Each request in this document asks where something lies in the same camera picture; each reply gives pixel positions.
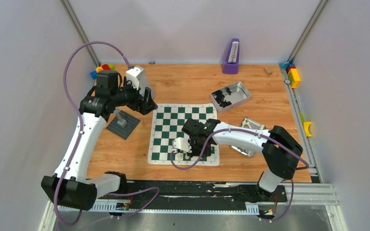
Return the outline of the green white chess mat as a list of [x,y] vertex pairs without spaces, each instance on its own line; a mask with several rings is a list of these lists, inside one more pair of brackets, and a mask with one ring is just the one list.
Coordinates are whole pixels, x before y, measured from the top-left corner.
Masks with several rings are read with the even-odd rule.
[[178,137],[189,138],[182,132],[186,120],[192,118],[205,123],[217,119],[217,110],[212,103],[172,104],[159,103],[153,111],[147,162],[152,165],[170,165],[172,142]]

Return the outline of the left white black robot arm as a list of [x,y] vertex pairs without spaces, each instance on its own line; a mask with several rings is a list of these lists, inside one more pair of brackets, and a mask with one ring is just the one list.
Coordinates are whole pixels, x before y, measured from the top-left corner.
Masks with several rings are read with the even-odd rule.
[[44,176],[41,187],[49,199],[61,206],[88,211],[97,198],[111,193],[122,199],[128,194],[126,177],[108,171],[88,180],[87,169],[97,139],[117,107],[127,106],[147,115],[157,109],[155,94],[145,70],[135,66],[126,71],[123,80],[113,70],[97,73],[96,85],[81,100],[78,122],[65,156],[52,176]]

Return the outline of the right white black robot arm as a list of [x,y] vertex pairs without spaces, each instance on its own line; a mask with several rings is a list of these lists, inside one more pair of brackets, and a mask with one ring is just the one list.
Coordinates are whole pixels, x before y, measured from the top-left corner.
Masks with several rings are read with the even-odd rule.
[[273,197],[282,181],[293,178],[299,170],[299,162],[304,168],[309,167],[301,157],[302,146],[281,126],[260,130],[233,126],[217,119],[208,119],[205,123],[188,119],[182,132],[188,137],[176,138],[172,142],[173,150],[198,159],[209,156],[213,145],[229,145],[251,154],[261,154],[267,169],[258,181],[256,194],[262,201]]

